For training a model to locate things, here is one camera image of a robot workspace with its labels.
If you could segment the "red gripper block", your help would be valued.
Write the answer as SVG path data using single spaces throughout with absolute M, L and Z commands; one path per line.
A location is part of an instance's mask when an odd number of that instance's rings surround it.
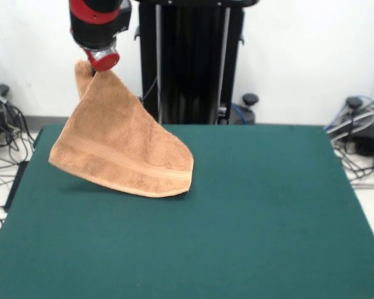
M 91 76 L 96 72 L 105 72 L 112 69 L 119 62 L 119 54 L 114 47 L 100 50 L 83 48 L 91 63 Z

